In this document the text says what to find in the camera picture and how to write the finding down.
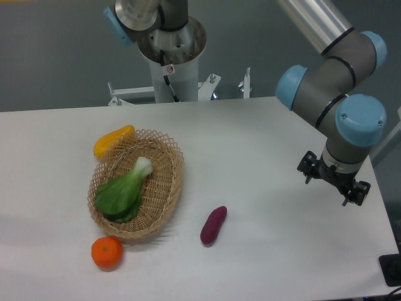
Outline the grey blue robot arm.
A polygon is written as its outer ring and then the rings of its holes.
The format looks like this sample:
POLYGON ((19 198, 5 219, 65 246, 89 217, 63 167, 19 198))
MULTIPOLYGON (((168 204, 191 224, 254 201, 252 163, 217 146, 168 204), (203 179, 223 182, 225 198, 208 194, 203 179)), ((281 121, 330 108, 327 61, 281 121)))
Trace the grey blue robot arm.
MULTIPOLYGON (((361 205, 370 185, 356 175, 382 136, 387 114, 374 97, 352 90, 387 57, 384 40, 357 32, 331 1, 280 1, 280 7, 317 52, 314 70, 295 65, 279 79, 276 98, 326 137, 320 156, 307 152, 298 170, 361 205)), ((104 16, 123 44, 137 44, 152 73, 158 103, 209 101, 220 78, 198 81, 198 58, 206 46, 203 26, 188 14, 187 1, 114 1, 104 16)))

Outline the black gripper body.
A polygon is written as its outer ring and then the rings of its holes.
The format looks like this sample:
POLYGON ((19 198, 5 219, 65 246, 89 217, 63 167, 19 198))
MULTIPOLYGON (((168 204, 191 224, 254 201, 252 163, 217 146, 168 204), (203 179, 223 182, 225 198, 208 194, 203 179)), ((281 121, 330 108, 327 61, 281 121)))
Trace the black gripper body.
POLYGON ((347 193, 353 185, 356 172, 340 173, 337 167, 327 166, 323 158, 320 158, 315 166, 316 174, 315 179, 322 179, 332 186, 336 187, 341 193, 347 193))

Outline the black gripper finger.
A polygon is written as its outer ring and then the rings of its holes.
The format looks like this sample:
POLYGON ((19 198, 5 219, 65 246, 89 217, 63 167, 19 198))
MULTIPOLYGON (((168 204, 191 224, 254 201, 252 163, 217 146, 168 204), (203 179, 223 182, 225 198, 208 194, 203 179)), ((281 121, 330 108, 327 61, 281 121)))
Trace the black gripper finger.
POLYGON ((353 180, 351 186, 343 190, 344 201, 341 205, 346 206, 348 203, 352 203, 361 206, 369 194, 370 188, 369 182, 353 180))
POLYGON ((317 178, 317 156, 308 151, 297 166, 297 170, 305 176, 305 184, 308 184, 312 179, 317 178))

